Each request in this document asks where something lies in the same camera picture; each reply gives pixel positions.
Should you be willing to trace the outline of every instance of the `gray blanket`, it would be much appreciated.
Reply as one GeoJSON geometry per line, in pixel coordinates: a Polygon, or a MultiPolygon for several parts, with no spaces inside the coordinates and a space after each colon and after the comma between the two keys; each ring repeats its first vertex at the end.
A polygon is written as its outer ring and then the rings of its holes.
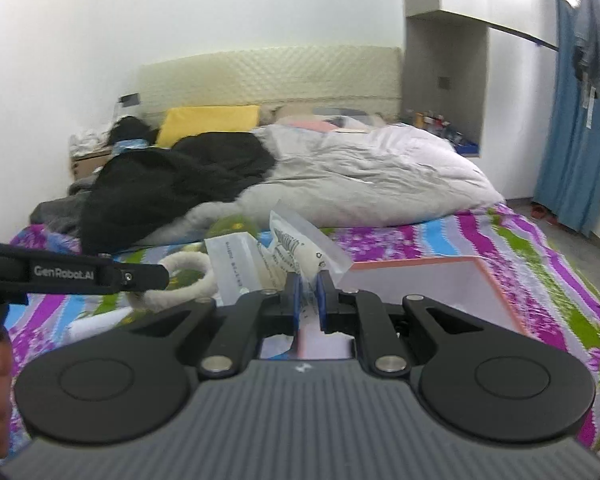
{"type": "Polygon", "coordinates": [[[344,134],[272,124],[255,134],[276,158],[263,183],[233,203],[200,204],[139,244],[200,239],[213,222],[232,214],[268,229],[278,201],[317,227],[382,227],[503,200],[484,173],[446,140],[412,126],[344,134]]]}
{"type": "Polygon", "coordinates": [[[29,215],[31,224],[44,224],[56,233],[80,237],[80,214],[97,175],[76,180],[69,186],[69,196],[42,202],[29,215]]]}

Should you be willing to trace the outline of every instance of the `plastic bag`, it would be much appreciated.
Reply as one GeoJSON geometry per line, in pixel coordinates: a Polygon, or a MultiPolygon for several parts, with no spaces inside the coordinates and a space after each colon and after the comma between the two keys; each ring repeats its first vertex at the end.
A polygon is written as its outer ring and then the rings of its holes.
{"type": "Polygon", "coordinates": [[[296,272],[304,284],[315,288],[318,272],[327,269],[335,285],[353,265],[349,255],[320,229],[278,202],[269,215],[273,240],[269,246],[279,268],[296,272]]]}
{"type": "Polygon", "coordinates": [[[269,247],[245,232],[205,240],[223,304],[233,304],[253,290],[282,290],[288,272],[302,277],[304,290],[314,290],[315,277],[323,269],[337,285],[352,266],[344,250],[285,205],[278,203],[269,218],[269,247]]]}

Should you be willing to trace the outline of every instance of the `fluffy white rope toy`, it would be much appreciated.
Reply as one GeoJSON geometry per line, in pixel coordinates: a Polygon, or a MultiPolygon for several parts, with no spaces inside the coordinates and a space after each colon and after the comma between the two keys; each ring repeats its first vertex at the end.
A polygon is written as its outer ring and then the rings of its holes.
{"type": "Polygon", "coordinates": [[[197,251],[181,251],[169,254],[158,262],[173,276],[183,269],[198,270],[204,276],[189,286],[174,290],[148,290],[146,292],[127,292],[126,296],[133,309],[147,308],[153,312],[160,312],[172,306],[196,298],[208,298],[218,291],[218,282],[211,267],[211,259],[205,253],[197,251]]]}

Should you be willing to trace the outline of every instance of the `yellow pillow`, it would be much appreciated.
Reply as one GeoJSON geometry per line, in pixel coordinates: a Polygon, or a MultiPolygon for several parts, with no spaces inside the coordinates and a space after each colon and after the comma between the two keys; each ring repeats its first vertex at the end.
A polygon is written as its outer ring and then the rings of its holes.
{"type": "Polygon", "coordinates": [[[155,143],[170,148],[183,137],[205,132],[248,132],[258,126],[259,113],[258,105],[170,108],[155,143]]]}

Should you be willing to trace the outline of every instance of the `padded headboard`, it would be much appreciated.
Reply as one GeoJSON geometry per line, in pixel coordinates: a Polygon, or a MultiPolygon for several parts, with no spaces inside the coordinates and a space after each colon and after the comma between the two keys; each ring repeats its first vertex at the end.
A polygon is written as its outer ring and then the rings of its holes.
{"type": "Polygon", "coordinates": [[[216,52],[144,65],[139,91],[154,126],[177,106],[262,105],[261,116],[289,102],[315,102],[396,118],[399,48],[284,46],[216,52]]]}

